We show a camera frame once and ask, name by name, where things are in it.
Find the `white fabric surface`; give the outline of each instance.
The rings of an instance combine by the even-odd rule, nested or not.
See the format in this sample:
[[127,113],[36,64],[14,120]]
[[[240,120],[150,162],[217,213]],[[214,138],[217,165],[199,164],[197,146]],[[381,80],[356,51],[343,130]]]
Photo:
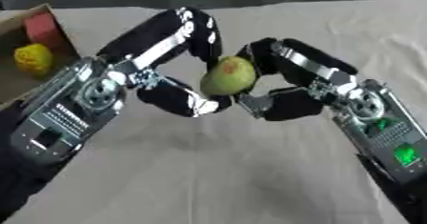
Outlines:
[[[262,37],[293,37],[388,82],[427,125],[427,0],[280,4],[210,10],[225,54]],[[84,55],[146,20],[140,8],[56,10]],[[183,55],[162,71],[197,86]],[[259,89],[287,86],[279,76]],[[8,224],[401,224],[325,112],[281,123],[235,106],[180,118],[137,101],[97,134]]]

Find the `green pear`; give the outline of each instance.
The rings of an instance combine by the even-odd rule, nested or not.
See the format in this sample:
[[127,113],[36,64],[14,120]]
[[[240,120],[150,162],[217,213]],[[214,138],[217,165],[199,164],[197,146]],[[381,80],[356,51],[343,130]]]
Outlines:
[[241,92],[256,80],[252,63],[237,56],[227,56],[206,73],[200,82],[200,90],[206,95],[233,95]]

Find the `yellow fruit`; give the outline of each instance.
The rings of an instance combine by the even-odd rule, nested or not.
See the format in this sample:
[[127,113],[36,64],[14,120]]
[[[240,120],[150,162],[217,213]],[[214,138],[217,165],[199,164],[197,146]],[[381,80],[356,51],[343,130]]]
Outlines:
[[43,77],[51,70],[53,55],[47,47],[32,44],[16,49],[14,58],[21,71]]
[[256,73],[250,61],[227,56],[203,76],[200,90],[207,96],[232,95],[249,88],[255,80]]

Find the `cardboard box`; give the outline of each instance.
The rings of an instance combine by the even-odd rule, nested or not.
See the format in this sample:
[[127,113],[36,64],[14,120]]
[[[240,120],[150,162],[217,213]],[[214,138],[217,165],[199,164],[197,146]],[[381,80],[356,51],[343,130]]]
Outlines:
[[42,5],[23,11],[8,20],[0,21],[0,104],[9,104],[9,102],[31,92],[49,80],[58,70],[80,58],[67,34],[55,20],[67,44],[62,51],[53,53],[53,68],[50,75],[43,79],[37,79],[18,69],[13,58],[14,51],[31,43],[27,37],[25,20],[46,12],[50,12],[54,16],[49,5]]

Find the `robotic hand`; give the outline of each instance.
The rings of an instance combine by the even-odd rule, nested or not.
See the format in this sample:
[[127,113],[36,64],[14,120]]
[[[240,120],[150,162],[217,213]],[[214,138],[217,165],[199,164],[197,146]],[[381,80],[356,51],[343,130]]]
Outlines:
[[23,101],[0,111],[0,222],[43,189],[115,118],[136,89],[146,103],[196,117],[221,110],[155,68],[184,51],[211,64],[222,52],[214,19],[182,8],[157,14],[118,37],[97,57],[76,61]]
[[238,104],[268,121],[328,108],[401,214],[410,223],[427,223],[427,137],[389,88],[373,79],[357,83],[355,68],[294,39],[266,38],[246,46],[239,56],[252,60],[259,75],[281,73],[296,87],[262,97],[248,90],[234,96]]

